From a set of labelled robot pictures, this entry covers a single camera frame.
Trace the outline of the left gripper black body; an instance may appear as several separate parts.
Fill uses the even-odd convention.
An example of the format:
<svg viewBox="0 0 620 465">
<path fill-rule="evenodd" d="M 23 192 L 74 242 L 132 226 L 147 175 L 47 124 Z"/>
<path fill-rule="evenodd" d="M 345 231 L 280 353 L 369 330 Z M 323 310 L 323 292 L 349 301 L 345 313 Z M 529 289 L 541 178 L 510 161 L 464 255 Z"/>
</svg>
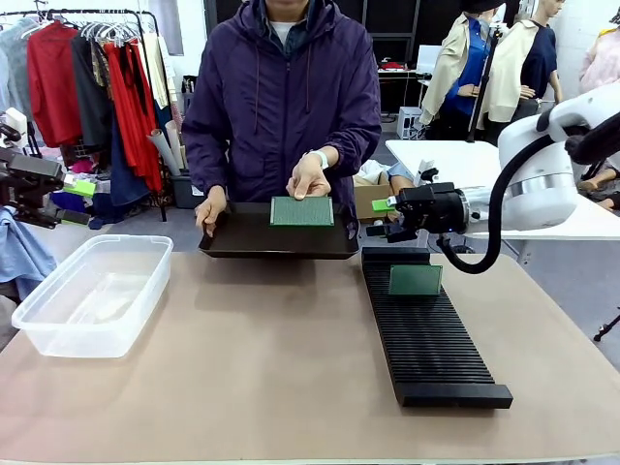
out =
<svg viewBox="0 0 620 465">
<path fill-rule="evenodd" d="M 1 149 L 1 205 L 16 221 L 54 229 L 60 219 L 46 212 L 44 196 L 64 188 L 64 172 L 56 162 Z"/>
</svg>

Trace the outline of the person's left hand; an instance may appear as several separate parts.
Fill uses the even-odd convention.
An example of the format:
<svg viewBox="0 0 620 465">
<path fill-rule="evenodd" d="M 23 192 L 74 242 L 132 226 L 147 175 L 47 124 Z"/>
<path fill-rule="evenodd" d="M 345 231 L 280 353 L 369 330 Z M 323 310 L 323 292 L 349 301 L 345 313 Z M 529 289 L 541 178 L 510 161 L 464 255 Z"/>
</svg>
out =
<svg viewBox="0 0 620 465">
<path fill-rule="evenodd" d="M 288 181 L 288 194 L 297 201 L 327 197 L 331 191 L 324 173 L 327 167 L 328 159 L 324 152 L 311 151 L 304 154 Z"/>
</svg>

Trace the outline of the person's right hand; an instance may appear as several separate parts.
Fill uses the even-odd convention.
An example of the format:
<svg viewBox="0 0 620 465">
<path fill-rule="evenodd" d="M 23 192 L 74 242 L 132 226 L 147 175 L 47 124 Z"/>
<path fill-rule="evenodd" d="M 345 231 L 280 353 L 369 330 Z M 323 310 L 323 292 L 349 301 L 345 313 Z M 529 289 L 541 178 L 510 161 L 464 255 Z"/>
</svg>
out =
<svg viewBox="0 0 620 465">
<path fill-rule="evenodd" d="M 210 188 L 206 199 L 195 209 L 196 226 L 209 237 L 214 235 L 219 215 L 227 208 L 227 196 L 222 186 Z"/>
</svg>

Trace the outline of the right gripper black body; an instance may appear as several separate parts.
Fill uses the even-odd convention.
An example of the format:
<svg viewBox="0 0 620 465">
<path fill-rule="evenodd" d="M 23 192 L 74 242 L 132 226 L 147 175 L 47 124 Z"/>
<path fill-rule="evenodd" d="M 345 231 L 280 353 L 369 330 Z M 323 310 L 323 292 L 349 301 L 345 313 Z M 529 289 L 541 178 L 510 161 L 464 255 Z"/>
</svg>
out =
<svg viewBox="0 0 620 465">
<path fill-rule="evenodd" d="M 450 182 L 401 189 L 397 211 L 403 228 L 410 232 L 465 233 L 468 225 L 465 196 Z"/>
</svg>

